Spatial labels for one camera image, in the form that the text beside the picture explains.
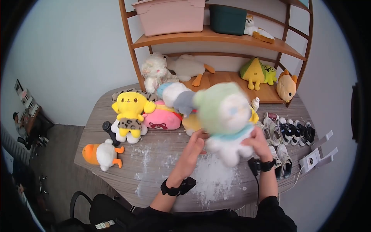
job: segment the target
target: orange cat plush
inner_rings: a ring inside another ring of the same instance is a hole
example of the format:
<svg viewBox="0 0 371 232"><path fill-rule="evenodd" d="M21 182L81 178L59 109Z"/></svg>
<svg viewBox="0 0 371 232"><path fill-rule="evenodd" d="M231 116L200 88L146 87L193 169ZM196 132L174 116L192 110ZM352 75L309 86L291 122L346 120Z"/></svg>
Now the orange cat plush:
<svg viewBox="0 0 371 232"><path fill-rule="evenodd" d="M290 76L287 69L279 75L277 93L282 100L289 102L295 96L297 80L295 75Z"/></svg>

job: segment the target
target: white bottle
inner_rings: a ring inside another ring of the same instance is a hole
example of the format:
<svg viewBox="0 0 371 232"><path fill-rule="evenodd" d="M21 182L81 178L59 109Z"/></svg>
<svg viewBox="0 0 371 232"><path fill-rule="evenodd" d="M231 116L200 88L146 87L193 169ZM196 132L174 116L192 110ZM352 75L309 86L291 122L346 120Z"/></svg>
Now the white bottle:
<svg viewBox="0 0 371 232"><path fill-rule="evenodd" d="M259 101L260 101L259 98L254 98L253 101L251 102L251 106L252 106L252 108L254 109L255 112L259 108Z"/></svg>

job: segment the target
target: wooden shelf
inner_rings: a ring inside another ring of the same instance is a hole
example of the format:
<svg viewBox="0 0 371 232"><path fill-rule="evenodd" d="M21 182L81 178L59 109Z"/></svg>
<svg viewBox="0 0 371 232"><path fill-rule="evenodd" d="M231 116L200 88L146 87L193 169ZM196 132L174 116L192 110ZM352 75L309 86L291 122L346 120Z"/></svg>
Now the wooden shelf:
<svg viewBox="0 0 371 232"><path fill-rule="evenodd" d="M284 41L275 38L275 43L270 44L258 39L253 38L248 35L226 35L213 32L209 25L204 25L202 32L185 32L185 33L175 33L167 35L158 35L152 37L146 37L142 35L135 43L132 44L133 48L140 48L144 46L151 46L162 43L174 43L174 42L189 42L189 41L217 41L217 42L228 42L228 43L238 43L243 45L255 46L260 48L265 48L273 50L276 52L282 52L284 54L296 57L303 61L306 58L302 56L295 49L290 47Z"/></svg>
<svg viewBox="0 0 371 232"><path fill-rule="evenodd" d="M247 81L240 78L238 72L216 72L215 74L205 72L201 79L201 84L198 87L192 86L192 82L196 77L192 77L191 80L187 82L182 82L187 88L194 92L200 89L207 89L217 83L221 82L236 82L249 96L250 101L255 97L260 99L260 103L286 103L282 100L276 91L275 85L260 84L260 90L250 90L247 88Z"/></svg>

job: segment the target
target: strawberry bear logo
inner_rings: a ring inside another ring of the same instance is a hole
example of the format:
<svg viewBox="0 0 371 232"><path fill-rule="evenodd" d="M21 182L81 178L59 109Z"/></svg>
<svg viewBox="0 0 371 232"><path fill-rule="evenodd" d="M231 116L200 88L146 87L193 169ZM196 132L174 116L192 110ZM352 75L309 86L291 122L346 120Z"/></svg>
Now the strawberry bear logo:
<svg viewBox="0 0 371 232"><path fill-rule="evenodd" d="M167 130L167 127L166 127L165 123L155 124L155 123L150 122L150 126L154 129Z"/></svg>

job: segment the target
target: black cable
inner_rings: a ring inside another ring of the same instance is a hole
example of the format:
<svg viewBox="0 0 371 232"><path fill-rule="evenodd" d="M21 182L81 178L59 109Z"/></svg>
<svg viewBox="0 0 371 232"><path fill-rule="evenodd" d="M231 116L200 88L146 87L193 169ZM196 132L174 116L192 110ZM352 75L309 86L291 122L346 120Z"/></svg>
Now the black cable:
<svg viewBox="0 0 371 232"><path fill-rule="evenodd" d="M257 180L256 176L255 177L255 180L256 180L256 183L257 183L257 205L259 205L259 181Z"/></svg>

